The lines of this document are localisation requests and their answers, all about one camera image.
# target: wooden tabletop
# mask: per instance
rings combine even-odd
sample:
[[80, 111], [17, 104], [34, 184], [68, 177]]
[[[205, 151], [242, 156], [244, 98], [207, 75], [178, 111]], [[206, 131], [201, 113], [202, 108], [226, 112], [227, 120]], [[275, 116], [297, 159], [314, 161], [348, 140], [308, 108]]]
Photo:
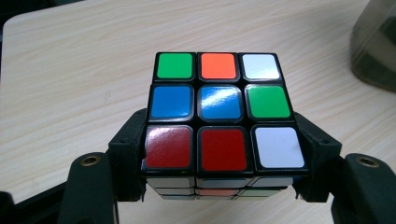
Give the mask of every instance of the wooden tabletop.
[[[0, 190], [18, 203], [64, 182], [80, 155], [147, 107], [158, 51], [275, 52], [295, 111], [396, 170], [396, 95], [359, 81], [352, 27], [368, 1], [84, 1], [4, 27]], [[260, 202], [120, 203], [121, 223], [332, 223], [292, 188]]]

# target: orange sticker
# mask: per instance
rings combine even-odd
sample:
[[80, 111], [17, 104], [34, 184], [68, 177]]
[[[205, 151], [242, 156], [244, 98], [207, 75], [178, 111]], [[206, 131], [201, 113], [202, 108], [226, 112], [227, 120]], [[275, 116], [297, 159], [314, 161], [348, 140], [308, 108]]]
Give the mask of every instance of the orange sticker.
[[235, 61], [231, 53], [204, 53], [201, 56], [201, 63], [203, 78], [236, 78]]

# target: rubik's cube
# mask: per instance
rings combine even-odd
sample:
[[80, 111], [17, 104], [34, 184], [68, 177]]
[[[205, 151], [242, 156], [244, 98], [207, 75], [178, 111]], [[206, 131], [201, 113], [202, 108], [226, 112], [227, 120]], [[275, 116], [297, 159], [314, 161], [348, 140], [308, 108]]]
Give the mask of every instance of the rubik's cube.
[[273, 53], [157, 53], [146, 117], [141, 175], [165, 199], [264, 199], [307, 175]]

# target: blue sticker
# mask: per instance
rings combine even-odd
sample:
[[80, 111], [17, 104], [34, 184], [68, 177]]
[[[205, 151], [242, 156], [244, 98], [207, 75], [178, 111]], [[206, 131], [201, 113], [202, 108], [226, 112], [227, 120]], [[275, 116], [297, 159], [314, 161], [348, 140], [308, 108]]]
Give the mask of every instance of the blue sticker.
[[204, 119], [239, 119], [241, 103], [233, 86], [202, 87], [201, 113]]
[[187, 118], [191, 114], [191, 88], [188, 86], [157, 86], [151, 103], [155, 119]]

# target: metal screw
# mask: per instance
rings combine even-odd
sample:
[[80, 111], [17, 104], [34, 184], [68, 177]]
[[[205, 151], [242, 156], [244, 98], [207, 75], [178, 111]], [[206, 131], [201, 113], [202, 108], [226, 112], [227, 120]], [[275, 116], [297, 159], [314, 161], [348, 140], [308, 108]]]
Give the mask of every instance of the metal screw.
[[372, 167], [372, 168], [379, 167], [379, 163], [377, 161], [374, 161], [374, 160], [372, 160], [370, 158], [367, 158], [367, 157], [358, 157], [357, 161], [360, 164], [368, 166], [368, 167]]
[[98, 156], [88, 156], [81, 160], [80, 164], [82, 166], [92, 166], [100, 161], [100, 157]]

